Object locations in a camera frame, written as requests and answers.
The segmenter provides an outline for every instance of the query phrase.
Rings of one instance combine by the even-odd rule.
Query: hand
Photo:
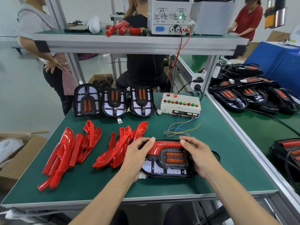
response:
[[[139,150],[139,147],[148,141],[144,147]],[[140,170],[144,164],[148,151],[153,147],[155,138],[141,137],[134,141],[127,147],[124,162],[120,168],[123,174],[128,176],[128,179],[132,182],[137,181],[139,178]]]
[[[190,136],[180,136],[179,139],[181,145],[192,155],[196,171],[201,177],[206,179],[212,168],[221,166],[205,143]]]
[[[129,9],[135,10],[135,5],[134,5],[133,0],[128,0],[128,4],[129,4]]]
[[[44,68],[46,69],[46,72],[49,72],[49,70],[51,70],[51,73],[53,74],[56,67],[61,67],[62,68],[62,65],[55,58],[53,58],[50,61],[47,60],[45,62],[45,67]]]

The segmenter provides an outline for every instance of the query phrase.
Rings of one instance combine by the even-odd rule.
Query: woman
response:
[[[252,41],[255,29],[263,17],[263,8],[261,6],[261,0],[245,0],[245,3],[245,7],[239,12],[229,31],[234,30],[236,27],[235,33],[237,33],[238,36]]]
[[[25,50],[44,62],[44,77],[60,97],[66,116],[72,108],[76,88],[66,57],[62,53],[40,53],[32,40],[33,33],[54,29],[51,17],[43,11],[45,5],[45,0],[25,0],[18,12],[18,41]]]

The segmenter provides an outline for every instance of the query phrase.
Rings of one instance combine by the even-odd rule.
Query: black shirt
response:
[[[125,17],[124,20],[133,28],[148,28],[148,19],[141,14]],[[127,73],[130,82],[136,86],[155,86],[155,79],[158,80],[159,76],[163,74],[165,56],[127,54]]]

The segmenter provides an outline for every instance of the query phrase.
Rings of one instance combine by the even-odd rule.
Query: green workbench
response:
[[[208,56],[205,55],[180,55],[180,57],[194,73],[197,73],[205,67],[208,58]],[[277,170],[285,177],[285,173],[279,168],[280,165],[276,163],[275,159],[270,154],[269,148],[275,140],[298,138],[299,136],[289,128],[280,124],[278,121],[265,115],[252,111],[246,111],[239,114],[228,111],[228,113],[277,168]],[[300,112],[293,115],[278,113],[275,116],[287,123],[296,131],[300,132]]]
[[[157,107],[160,107],[162,93],[154,93]],[[186,125],[186,129],[199,128],[190,132],[191,136],[202,140],[221,156],[222,166],[230,172],[254,196],[264,197],[277,192],[277,188],[251,156],[231,128],[220,116],[211,102],[204,97],[201,101],[201,116]],[[179,121],[187,121],[188,117],[180,117]],[[122,124],[115,119],[101,118],[93,120],[95,126],[102,128],[102,137],[93,151],[83,162],[68,170],[56,189],[46,189],[40,192],[37,186],[43,183],[47,176],[42,170],[53,149],[61,138],[66,127],[74,133],[83,133],[87,121],[85,117],[75,118],[73,111],[64,118],[53,135],[47,141],[37,157],[13,187],[5,200],[4,207],[16,207],[35,210],[84,208],[117,173],[118,169],[105,167],[95,169],[92,165],[96,159],[108,149],[112,132],[119,133],[120,127],[130,125],[137,128],[140,122],[148,121],[148,129],[144,136],[166,139],[163,133],[177,121],[177,116],[169,114],[154,114],[148,118],[138,118],[127,113]],[[180,178],[149,178],[139,179],[126,194],[124,203],[163,202],[177,200],[216,199],[216,195],[208,183],[198,175],[190,179]]]

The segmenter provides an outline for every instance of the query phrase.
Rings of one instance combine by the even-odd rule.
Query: black pants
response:
[[[116,211],[110,225],[129,225],[124,210]],[[182,205],[173,205],[166,213],[164,225],[193,225],[193,221]]]
[[[66,116],[72,108],[74,96],[64,94],[64,88],[62,86],[62,70],[60,68],[55,68],[55,71],[52,74],[50,71],[46,72],[46,70],[44,69],[43,74],[48,84],[57,92],[62,102],[62,110],[64,112],[64,115]]]
[[[167,87],[168,76],[163,72],[158,79],[153,81],[143,80],[143,79],[131,79],[129,73],[126,71],[120,75],[116,81],[116,88],[118,89],[127,89],[129,86],[151,86],[155,88],[156,86],[160,87],[161,91]]]

